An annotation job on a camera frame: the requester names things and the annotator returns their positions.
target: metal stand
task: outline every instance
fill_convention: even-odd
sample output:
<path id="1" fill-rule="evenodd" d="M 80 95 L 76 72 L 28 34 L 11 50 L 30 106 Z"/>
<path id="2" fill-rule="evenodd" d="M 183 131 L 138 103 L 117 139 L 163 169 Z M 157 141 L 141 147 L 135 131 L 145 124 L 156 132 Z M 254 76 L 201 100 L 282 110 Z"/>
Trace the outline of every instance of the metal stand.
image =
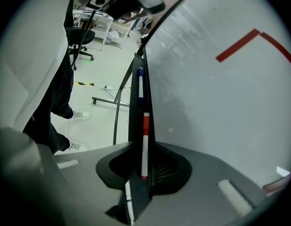
<path id="1" fill-rule="evenodd" d="M 101 101 L 101 102 L 106 102 L 106 103 L 110 103 L 110 104 L 115 104 L 117 105 L 116 108 L 116 116 L 115 116 L 115 124 L 114 124 L 114 136 L 113 136 L 113 145 L 116 145 L 116 138 L 117 138 L 117 125 L 118 125 L 118 115 L 119 115 L 119 107 L 122 106 L 126 106 L 126 107 L 130 107 L 130 105 L 127 104 L 122 104 L 120 103 L 120 99 L 121 99 L 121 93 L 122 90 L 124 89 L 128 79 L 130 78 L 131 74 L 133 72 L 133 61 L 131 62 L 130 66 L 128 67 L 125 76 L 121 82 L 121 85 L 119 87 L 119 90 L 115 96 L 114 101 L 109 101 L 109 100 L 105 100 L 105 99 L 100 99 L 100 98 L 96 98 L 96 97 L 92 97 L 93 99 L 93 104 L 95 105 L 97 103 L 97 101 Z"/>
<path id="2" fill-rule="evenodd" d="M 115 104 L 115 105 L 122 105 L 122 106 L 126 106 L 126 107 L 130 107 L 130 105 L 127 105 L 127 104 L 122 104 L 122 103 L 119 103 L 120 102 L 120 98 L 121 98 L 121 93 L 122 93 L 122 90 L 124 89 L 128 79 L 130 78 L 131 74 L 133 72 L 133 61 L 131 62 L 130 66 L 128 67 L 126 73 L 125 73 L 125 76 L 121 82 L 121 85 L 119 87 L 119 90 L 115 96 L 115 99 L 114 101 L 110 101 L 110 100 L 105 100 L 105 99 L 100 99 L 100 98 L 97 98 L 97 97 L 92 97 L 93 99 L 93 104 L 95 105 L 97 103 L 97 101 L 102 101 L 102 102 L 106 102 L 106 103 L 110 103 L 110 104 Z"/>

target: white panel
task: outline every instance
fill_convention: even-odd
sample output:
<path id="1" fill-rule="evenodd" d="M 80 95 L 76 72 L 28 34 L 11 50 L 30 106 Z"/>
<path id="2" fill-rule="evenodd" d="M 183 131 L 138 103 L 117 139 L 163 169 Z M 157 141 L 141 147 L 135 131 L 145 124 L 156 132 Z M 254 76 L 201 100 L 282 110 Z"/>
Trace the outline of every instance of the white panel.
<path id="1" fill-rule="evenodd" d="M 259 186 L 291 170 L 291 63 L 253 29 L 291 53 L 266 0 L 186 0 L 146 46 L 156 140 L 216 156 Z"/>

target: office chair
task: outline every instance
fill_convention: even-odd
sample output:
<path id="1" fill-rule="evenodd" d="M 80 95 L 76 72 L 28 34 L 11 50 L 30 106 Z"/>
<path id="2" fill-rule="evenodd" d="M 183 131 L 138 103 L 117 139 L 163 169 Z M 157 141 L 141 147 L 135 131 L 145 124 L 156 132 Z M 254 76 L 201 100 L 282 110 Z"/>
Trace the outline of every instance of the office chair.
<path id="1" fill-rule="evenodd" d="M 83 49 L 84 51 L 87 51 L 87 48 L 85 46 L 82 47 L 82 45 L 90 43 L 95 37 L 95 32 L 88 30 L 94 17 L 95 10 L 92 12 L 89 21 L 87 23 L 84 22 L 82 28 L 73 27 L 74 26 L 73 3 L 74 0 L 70 0 L 67 8 L 64 27 L 67 33 L 68 45 L 73 46 L 73 48 L 71 48 L 69 51 L 71 55 L 74 55 L 74 60 L 71 66 L 73 67 L 74 70 L 76 70 L 77 68 L 75 62 L 78 57 L 78 54 L 91 56 L 91 61 L 94 60 L 93 55 L 85 53 L 81 50 Z"/>

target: marker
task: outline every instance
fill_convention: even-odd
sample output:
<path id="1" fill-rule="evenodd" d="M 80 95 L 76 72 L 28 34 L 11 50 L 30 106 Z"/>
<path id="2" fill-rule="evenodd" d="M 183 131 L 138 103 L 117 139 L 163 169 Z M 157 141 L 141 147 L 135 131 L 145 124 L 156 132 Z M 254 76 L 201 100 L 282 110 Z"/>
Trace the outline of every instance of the marker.
<path id="1" fill-rule="evenodd" d="M 143 145 L 142 145 L 142 164 L 141 177 L 147 179 L 148 174 L 148 152 L 149 152 L 149 129 L 150 129 L 150 113 L 143 114 Z"/>
<path id="2" fill-rule="evenodd" d="M 138 69 L 138 76 L 139 76 L 139 97 L 138 100 L 139 101 L 143 101 L 143 69 L 141 67 L 139 67 Z"/>
<path id="3" fill-rule="evenodd" d="M 125 195 L 126 195 L 126 204 L 127 204 L 127 211 L 130 217 L 130 225 L 134 225 L 134 212 L 133 212 L 133 205 L 132 205 L 132 196 L 131 196 L 131 186 L 130 180 L 128 180 L 125 184 Z"/>

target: shoelace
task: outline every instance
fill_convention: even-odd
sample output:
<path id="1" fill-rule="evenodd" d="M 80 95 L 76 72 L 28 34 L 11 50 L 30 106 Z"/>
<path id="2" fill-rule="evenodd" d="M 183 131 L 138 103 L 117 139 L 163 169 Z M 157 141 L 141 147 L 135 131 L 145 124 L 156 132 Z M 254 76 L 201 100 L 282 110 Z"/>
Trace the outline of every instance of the shoelace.
<path id="1" fill-rule="evenodd" d="M 83 117 L 83 113 L 82 112 L 74 111 L 74 118 L 82 118 L 82 117 Z"/>
<path id="2" fill-rule="evenodd" d="M 79 151 L 79 149 L 80 149 L 79 144 L 72 142 L 72 141 L 70 143 L 71 143 L 70 149 L 75 149 L 75 150 Z"/>

